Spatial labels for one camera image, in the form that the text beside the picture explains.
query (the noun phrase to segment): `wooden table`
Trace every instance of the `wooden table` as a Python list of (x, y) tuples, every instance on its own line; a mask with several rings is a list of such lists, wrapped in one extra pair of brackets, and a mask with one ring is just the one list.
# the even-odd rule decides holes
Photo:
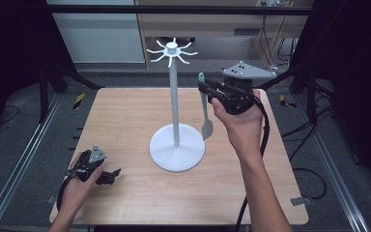
[[(261, 98), (271, 123), (264, 160), (276, 196), (291, 224), (305, 224), (304, 206), (291, 203), (300, 191), (264, 91)], [(201, 130), (203, 111), (196, 88), (179, 89), (179, 115), (180, 123)], [(100, 89), (74, 155), (98, 145), (108, 155), (104, 170), (122, 172), (113, 185), (95, 186), (74, 223), (235, 224), (245, 197), (241, 168), (210, 104), (209, 117), (214, 133), (205, 141), (200, 163), (186, 172), (168, 172), (152, 160), (149, 142), (158, 129), (172, 123), (170, 89)], [(50, 220), (56, 214), (54, 207)], [(249, 223), (247, 207), (243, 224)]]

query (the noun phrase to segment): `gray floor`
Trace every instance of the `gray floor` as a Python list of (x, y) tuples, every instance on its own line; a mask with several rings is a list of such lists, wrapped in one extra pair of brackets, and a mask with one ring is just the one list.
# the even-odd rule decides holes
[[(199, 72), (206, 77), (222, 78), (220, 71), (235, 65), (240, 60), (247, 64), (259, 66), (258, 56), (249, 38), (211, 39), (197, 38), (187, 52), (198, 51), (195, 57), (184, 56), (190, 65), (179, 64), (179, 86), (196, 87), (196, 76)], [(147, 70), (143, 64), (113, 64), (102, 67), (77, 65), (80, 73), (105, 86), (168, 86), (167, 60), (152, 63)], [(60, 98), (53, 119), (34, 153), (12, 200), (0, 219), (2, 231), (45, 231), (50, 225), (48, 217), (53, 203), (48, 203), (49, 196), (56, 195), (63, 180), (63, 171), (68, 167), (73, 148), (84, 127), (90, 107), (96, 96), (80, 83), (66, 77), (70, 87), (64, 94), (54, 94), (52, 99)], [(260, 84), (264, 78), (254, 81)], [(279, 130), (285, 133), (305, 123), (300, 107), (291, 108), (279, 103), (279, 96), (284, 95), (287, 102), (300, 105), (305, 100), (305, 93), (292, 96), (288, 91), (291, 79), (277, 84), (267, 91), (273, 114)], [(12, 170), (33, 136), (40, 117), (39, 86), (32, 85), (13, 93), (8, 99), (5, 112), (0, 122), (0, 192)], [(78, 94), (85, 98), (79, 109), (72, 109)], [(327, 99), (318, 101), (318, 110), (329, 106)], [(338, 168), (347, 188), (354, 198), (366, 225), (371, 231), (371, 173), (365, 166), (356, 165), (353, 152), (338, 122), (330, 117), (331, 112), (321, 115), (317, 133), (307, 140), (299, 149), (292, 161), (293, 168), (307, 168), (315, 171), (327, 182), (327, 193), (321, 199), (313, 200), (306, 206), (309, 221), (305, 225), (294, 226), (295, 231), (357, 231), (350, 224), (321, 160), (321, 154), (315, 145), (319, 134)], [(302, 130), (284, 138), (284, 145), (290, 156), (300, 145), (300, 140), (308, 130)], [(322, 182), (314, 175), (303, 171), (295, 172), (300, 190), (303, 194), (316, 196), (324, 191)]]

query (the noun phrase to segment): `white pole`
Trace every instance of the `white pole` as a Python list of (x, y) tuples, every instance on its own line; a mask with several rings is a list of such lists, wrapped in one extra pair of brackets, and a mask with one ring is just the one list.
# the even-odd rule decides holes
[(173, 131), (174, 131), (174, 146), (180, 146), (179, 136), (179, 100), (177, 91), (177, 64), (176, 58), (171, 59), (170, 66), (170, 90), (171, 90), (171, 111), (173, 114)]

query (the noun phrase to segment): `white stand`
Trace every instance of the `white stand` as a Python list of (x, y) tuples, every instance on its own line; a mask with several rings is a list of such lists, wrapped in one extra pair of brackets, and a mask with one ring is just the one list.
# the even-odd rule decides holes
[(182, 52), (182, 48), (178, 47), (176, 39), (173, 42), (163, 46), (159, 41), (158, 45), (164, 47), (162, 51), (147, 50), (152, 53), (163, 53), (158, 59), (152, 60), (156, 62), (164, 56), (169, 57), (169, 74), (170, 74), (170, 91), (171, 91), (171, 110), (173, 115), (173, 124), (167, 125), (159, 129), (150, 140), (150, 154), (155, 163), (161, 168), (173, 171), (182, 172), (195, 166), (204, 156), (205, 143), (200, 132), (185, 124), (179, 124), (179, 103), (178, 103), (178, 86), (177, 86), (177, 64), (178, 57), (183, 63), (189, 64), (180, 56), (181, 54), (195, 55), (195, 53)]

